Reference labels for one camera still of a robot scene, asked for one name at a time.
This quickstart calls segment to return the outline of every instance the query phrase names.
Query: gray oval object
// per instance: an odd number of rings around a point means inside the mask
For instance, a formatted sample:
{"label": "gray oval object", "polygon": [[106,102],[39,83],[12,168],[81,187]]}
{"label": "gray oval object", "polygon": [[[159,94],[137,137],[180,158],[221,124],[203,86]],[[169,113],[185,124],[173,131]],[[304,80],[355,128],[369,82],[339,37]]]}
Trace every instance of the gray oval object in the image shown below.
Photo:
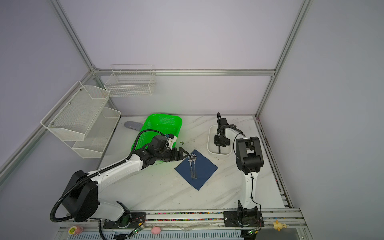
{"label": "gray oval object", "polygon": [[143,128],[143,126],[144,126],[144,123],[134,122],[134,121],[127,121],[124,123],[124,127],[137,130],[137,131],[140,131]]}

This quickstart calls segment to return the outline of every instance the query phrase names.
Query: white mesh shelf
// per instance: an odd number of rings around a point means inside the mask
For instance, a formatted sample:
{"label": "white mesh shelf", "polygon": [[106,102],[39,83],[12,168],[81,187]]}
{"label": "white mesh shelf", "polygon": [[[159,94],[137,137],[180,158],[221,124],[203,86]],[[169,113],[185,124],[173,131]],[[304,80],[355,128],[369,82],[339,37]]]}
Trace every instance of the white mesh shelf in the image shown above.
{"label": "white mesh shelf", "polygon": [[62,141],[84,141],[108,99],[109,91],[81,85],[47,126],[41,124]]}
{"label": "white mesh shelf", "polygon": [[105,84],[105,89],[111,92],[112,97],[153,94],[156,79],[152,65],[111,65],[111,68],[112,75]]}
{"label": "white mesh shelf", "polygon": [[82,158],[101,158],[120,115],[119,111],[103,108],[84,141],[75,142],[72,149]]}

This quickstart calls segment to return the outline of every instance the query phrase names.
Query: silverware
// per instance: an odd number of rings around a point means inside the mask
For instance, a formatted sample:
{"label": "silverware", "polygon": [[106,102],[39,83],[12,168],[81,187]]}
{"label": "silverware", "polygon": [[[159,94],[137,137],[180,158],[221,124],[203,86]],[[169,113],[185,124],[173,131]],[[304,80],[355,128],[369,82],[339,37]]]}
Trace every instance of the silverware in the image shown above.
{"label": "silverware", "polygon": [[193,179],[192,155],[191,155],[191,154],[188,155],[188,162],[189,162],[189,165],[190,165],[190,167],[191,167],[191,179]]}
{"label": "silverware", "polygon": [[195,169],[194,179],[197,179],[197,173],[196,173],[196,159],[197,159],[197,156],[196,156],[196,154],[192,154],[191,158],[192,158],[193,166],[194,166],[194,169]]}

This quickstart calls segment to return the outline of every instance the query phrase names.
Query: slotted metal panel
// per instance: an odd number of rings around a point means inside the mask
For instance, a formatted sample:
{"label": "slotted metal panel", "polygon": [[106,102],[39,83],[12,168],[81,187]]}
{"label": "slotted metal panel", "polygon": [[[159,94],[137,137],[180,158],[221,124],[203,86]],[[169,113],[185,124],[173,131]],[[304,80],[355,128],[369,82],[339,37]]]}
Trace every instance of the slotted metal panel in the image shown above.
{"label": "slotted metal panel", "polygon": [[[128,234],[129,232],[104,232],[104,236],[108,240],[112,240],[114,235]],[[83,232],[77,236],[69,236],[68,240],[96,240],[101,239],[99,232]],[[158,235],[153,235],[150,231],[141,231],[131,237],[131,239],[194,239],[194,240],[240,240],[240,230],[223,229],[223,230],[170,230],[162,231]]]}

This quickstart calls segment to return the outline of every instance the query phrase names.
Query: black cable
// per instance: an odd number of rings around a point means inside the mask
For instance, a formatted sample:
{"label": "black cable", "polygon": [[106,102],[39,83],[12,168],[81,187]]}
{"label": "black cable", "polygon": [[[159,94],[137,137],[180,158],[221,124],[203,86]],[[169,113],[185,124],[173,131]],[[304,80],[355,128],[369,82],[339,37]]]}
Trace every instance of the black cable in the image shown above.
{"label": "black cable", "polygon": [[76,188],[78,187],[81,187],[82,185],[85,185],[88,180],[90,180],[91,178],[95,177],[95,176],[98,176],[99,174],[101,173],[104,173],[108,170],[111,170],[123,163],[126,163],[127,160],[129,160],[131,157],[132,157],[132,154],[133,152],[135,151],[135,148],[136,148],[136,145],[137,145],[137,142],[139,141],[139,138],[141,136],[141,134],[143,134],[144,132],[157,132],[157,133],[160,133],[161,135],[165,136],[163,133],[157,131],[157,130],[153,130],[153,129],[147,129],[147,130],[143,130],[141,131],[136,139],[135,139],[135,142],[134,142],[134,145],[133,145],[133,148],[131,150],[131,152],[129,153],[128,157],[126,157],[125,159],[123,159],[122,161],[118,162],[118,163],[115,163],[113,164],[112,166],[109,166],[109,167],[106,167],[105,169],[103,170],[100,170],[99,172],[96,172],[92,175],[89,175],[89,176],[86,176],[85,178],[79,180],[77,183],[75,183],[72,187],[70,187],[65,193],[63,193],[63,195],[59,198],[59,200],[56,201],[55,205],[53,206],[52,210],[51,210],[51,213],[50,213],[50,220],[52,222],[63,222],[63,221],[67,221],[69,219],[72,219],[73,217],[72,216],[67,216],[67,217],[61,217],[61,218],[56,218],[56,211],[57,209],[59,208],[60,204],[63,202],[63,200],[73,191],[75,190]]}
{"label": "black cable", "polygon": [[101,231],[101,219],[99,219],[99,234],[100,234],[102,240],[107,240],[107,239],[104,237],[103,232]]}
{"label": "black cable", "polygon": [[251,174],[251,179],[252,179],[252,189],[251,189],[251,197],[250,197],[250,198],[251,198],[251,200],[252,200],[254,203],[260,205],[260,211],[261,211],[261,210],[262,210],[262,205],[259,204],[259,203],[257,203],[257,202],[255,202],[255,201],[253,200],[253,196],[252,196],[252,195],[253,195],[253,175],[252,175],[251,169],[250,169],[247,165],[245,165],[244,163],[241,162],[241,160],[239,159],[239,157],[237,156],[236,151],[235,151],[235,141],[236,141],[237,136],[239,136],[240,134],[243,134],[243,133],[242,133],[242,132],[238,133],[238,134],[236,135],[236,137],[233,139],[233,145],[232,145],[232,147],[233,147],[233,152],[235,153],[236,160],[239,161],[243,166],[247,167],[248,170],[249,170],[249,173]]}

